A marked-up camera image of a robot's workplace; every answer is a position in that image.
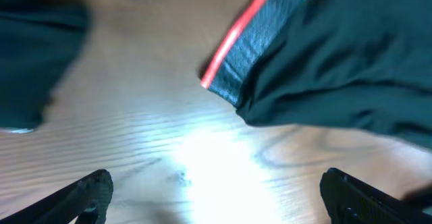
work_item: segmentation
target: red stripe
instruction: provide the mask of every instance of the red stripe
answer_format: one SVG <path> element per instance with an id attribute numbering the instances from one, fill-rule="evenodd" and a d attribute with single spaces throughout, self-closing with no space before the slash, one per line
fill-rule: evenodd
<path id="1" fill-rule="evenodd" d="M 222 44 L 216 51 L 216 54 L 213 56 L 213 59 L 211 60 L 210 65 L 201 80 L 201 86 L 207 89 L 210 87 L 210 84 L 215 78 L 217 70 L 221 66 L 222 61 L 227 56 L 234 43 L 238 40 L 238 37 L 244 31 L 245 27 L 249 24 L 253 17 L 255 17 L 265 2 L 266 0 L 254 0 L 248 9 L 240 16 L 240 18 L 238 18 L 236 23 L 234 23 L 234 25 L 228 31 L 228 34 L 223 40 Z"/>

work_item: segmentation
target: dark green cloth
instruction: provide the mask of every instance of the dark green cloth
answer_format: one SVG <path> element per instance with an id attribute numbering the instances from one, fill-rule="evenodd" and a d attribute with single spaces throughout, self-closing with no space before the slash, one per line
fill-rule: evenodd
<path id="1" fill-rule="evenodd" d="M 432 0 L 307 0 L 243 82 L 255 126 L 357 128 L 432 148 Z"/>
<path id="2" fill-rule="evenodd" d="M 33 129 L 78 55 L 89 25 L 82 4 L 0 0 L 0 128 Z"/>

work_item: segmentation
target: wood grain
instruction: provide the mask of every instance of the wood grain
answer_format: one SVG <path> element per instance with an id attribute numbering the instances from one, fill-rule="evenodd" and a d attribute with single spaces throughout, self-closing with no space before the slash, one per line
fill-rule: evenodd
<path id="1" fill-rule="evenodd" d="M 107 223 L 329 223 L 329 167 L 401 197 L 432 155 L 363 132 L 250 128 L 199 86 L 199 65 L 248 0 L 88 0 L 88 44 L 37 132 L 0 135 L 0 217 L 96 169 Z"/>

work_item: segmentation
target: dark green fabric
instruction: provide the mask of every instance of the dark green fabric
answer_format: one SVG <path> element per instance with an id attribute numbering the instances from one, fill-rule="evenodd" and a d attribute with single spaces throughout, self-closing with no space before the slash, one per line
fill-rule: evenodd
<path id="1" fill-rule="evenodd" d="M 250 125 L 358 128 L 432 148 L 432 0 L 308 0 L 254 65 Z"/>
<path id="2" fill-rule="evenodd" d="M 81 4 L 0 0 L 0 128 L 33 129 L 88 29 Z"/>

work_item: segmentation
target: wooden table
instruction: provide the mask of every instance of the wooden table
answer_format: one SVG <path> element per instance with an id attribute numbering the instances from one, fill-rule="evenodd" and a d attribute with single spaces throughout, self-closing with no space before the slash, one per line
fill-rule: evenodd
<path id="1" fill-rule="evenodd" d="M 107 223 L 329 223 L 329 167 L 401 197 L 432 155 L 362 132 L 251 128 L 197 69 L 248 0 L 89 0 L 94 25 L 37 132 L 0 135 L 0 217 L 96 169 Z"/>

